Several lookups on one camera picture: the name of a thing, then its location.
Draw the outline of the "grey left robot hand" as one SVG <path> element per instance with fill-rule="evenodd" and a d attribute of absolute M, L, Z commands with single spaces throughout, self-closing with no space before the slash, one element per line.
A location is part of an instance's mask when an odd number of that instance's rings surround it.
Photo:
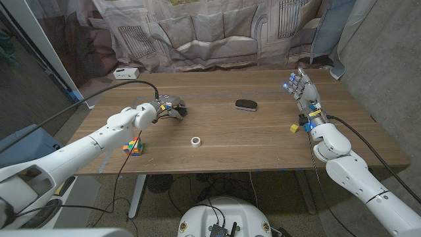
<path fill-rule="evenodd" d="M 175 95 L 160 95 L 151 104 L 157 110 L 157 116 L 153 122 L 157 122 L 164 117 L 182 120 L 187 115 L 185 102 Z"/>

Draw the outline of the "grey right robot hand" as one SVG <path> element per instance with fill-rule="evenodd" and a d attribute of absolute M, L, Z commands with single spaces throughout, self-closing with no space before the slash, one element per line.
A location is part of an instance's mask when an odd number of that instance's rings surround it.
<path fill-rule="evenodd" d="M 322 102 L 315 84 L 312 83 L 307 73 L 301 68 L 298 72 L 290 74 L 288 83 L 283 84 L 284 89 L 297 101 L 297 107 L 308 121 L 314 126 L 328 122 L 322 110 Z"/>

